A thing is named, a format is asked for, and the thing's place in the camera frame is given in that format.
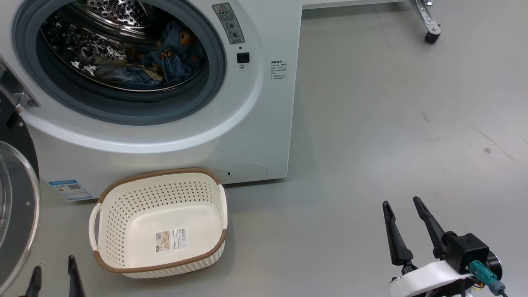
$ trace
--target front-load washing machine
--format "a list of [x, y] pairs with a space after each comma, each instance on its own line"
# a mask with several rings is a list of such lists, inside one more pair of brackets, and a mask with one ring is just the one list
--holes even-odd
[[40, 176], [69, 200], [172, 168], [284, 178], [302, 1], [223, 1], [5, 1], [0, 90]]

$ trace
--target qr code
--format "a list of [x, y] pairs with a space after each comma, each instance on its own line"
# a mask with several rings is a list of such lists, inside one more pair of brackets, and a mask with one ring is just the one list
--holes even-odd
[[78, 184], [69, 184], [68, 188], [70, 190], [80, 190], [81, 189], [81, 187]]

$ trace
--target blue cloth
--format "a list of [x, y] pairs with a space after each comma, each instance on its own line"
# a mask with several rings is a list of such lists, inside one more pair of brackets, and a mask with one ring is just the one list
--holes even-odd
[[95, 76], [112, 85], [136, 89], [152, 88], [160, 85], [163, 80], [163, 77], [146, 67], [127, 64], [124, 60], [100, 65], [95, 72]]
[[[126, 65], [115, 62], [100, 65], [96, 78], [130, 88], [170, 86], [191, 78], [207, 59], [203, 45], [194, 33], [176, 21], [165, 26], [154, 48], [143, 44], [132, 52]], [[163, 80], [153, 79], [152, 73], [145, 68], [157, 69], [153, 72], [163, 76]]]

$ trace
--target washing machine door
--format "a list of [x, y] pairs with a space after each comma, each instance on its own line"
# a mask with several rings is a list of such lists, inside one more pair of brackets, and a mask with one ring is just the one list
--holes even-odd
[[0, 295], [22, 268], [39, 221], [39, 176], [33, 141], [11, 100], [9, 71], [0, 69]]

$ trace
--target plastic basket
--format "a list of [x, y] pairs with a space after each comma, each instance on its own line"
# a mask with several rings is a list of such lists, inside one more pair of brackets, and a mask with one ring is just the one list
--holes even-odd
[[220, 180], [207, 170], [177, 169], [109, 186], [92, 211], [88, 232], [99, 265], [147, 279], [214, 264], [224, 250], [227, 221]]

